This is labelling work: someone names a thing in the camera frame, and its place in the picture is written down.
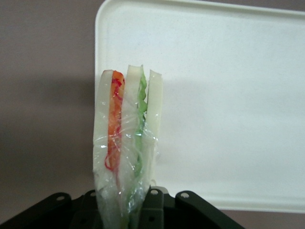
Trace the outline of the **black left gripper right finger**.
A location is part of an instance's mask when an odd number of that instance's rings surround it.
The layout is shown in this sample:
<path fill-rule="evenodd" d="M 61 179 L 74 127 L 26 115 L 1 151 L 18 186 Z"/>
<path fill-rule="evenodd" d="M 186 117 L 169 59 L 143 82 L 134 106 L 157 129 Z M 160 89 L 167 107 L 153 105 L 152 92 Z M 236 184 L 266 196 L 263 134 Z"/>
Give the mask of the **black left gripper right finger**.
<path fill-rule="evenodd" d="M 143 229 L 242 229 L 243 226 L 192 191 L 170 196 L 150 187 L 142 205 Z"/>

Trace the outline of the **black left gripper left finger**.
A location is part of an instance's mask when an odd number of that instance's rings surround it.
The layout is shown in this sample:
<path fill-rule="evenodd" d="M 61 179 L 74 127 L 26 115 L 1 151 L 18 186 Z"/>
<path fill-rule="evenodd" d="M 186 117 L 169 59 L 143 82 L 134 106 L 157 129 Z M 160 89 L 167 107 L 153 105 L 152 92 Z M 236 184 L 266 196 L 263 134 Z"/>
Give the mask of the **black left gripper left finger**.
<path fill-rule="evenodd" d="M 0 225 L 2 229 L 102 229 L 94 190 L 72 199 L 58 192 Z"/>

